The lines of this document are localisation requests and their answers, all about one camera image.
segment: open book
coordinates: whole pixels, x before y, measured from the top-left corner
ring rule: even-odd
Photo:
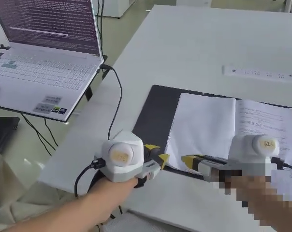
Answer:
[[[292,160],[292,109],[182,93],[166,147],[168,165],[189,171],[180,158],[192,154],[227,159],[236,134],[273,136],[279,140],[279,157]]]

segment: white cabinet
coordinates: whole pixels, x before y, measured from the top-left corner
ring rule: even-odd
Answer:
[[[105,0],[103,16],[120,18],[134,1],[135,0]],[[98,11],[98,0],[92,0],[92,5],[96,14]]]
[[[210,7],[212,0],[177,0],[177,6],[205,6]]]

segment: white table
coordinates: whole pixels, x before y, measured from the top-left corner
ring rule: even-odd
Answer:
[[[210,7],[212,0],[177,0],[176,6]]]
[[[112,134],[133,129],[153,84],[292,107],[292,84],[226,77],[223,65],[291,71],[292,14],[155,6],[114,66],[124,94]],[[40,181],[73,192],[76,177],[106,140],[118,100],[119,86],[110,72]],[[92,177],[88,172],[81,179],[79,193],[86,193]],[[262,230],[233,196],[165,171],[135,191],[125,206],[191,231]]]

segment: black folder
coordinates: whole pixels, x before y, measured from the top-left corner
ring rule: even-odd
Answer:
[[[144,144],[160,146],[164,152],[181,93],[227,98],[209,93],[154,85],[133,129],[133,133],[140,137]],[[190,174],[167,166],[165,170],[203,179],[201,175]]]

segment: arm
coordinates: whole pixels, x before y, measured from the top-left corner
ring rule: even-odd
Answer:
[[[16,224],[6,232],[83,232],[106,221],[137,185],[134,178],[123,183],[100,180],[84,198],[70,202],[39,217]]]
[[[292,232],[292,202],[283,201],[265,177],[235,176],[231,187],[236,189],[238,201],[248,201],[248,212],[278,232]]]

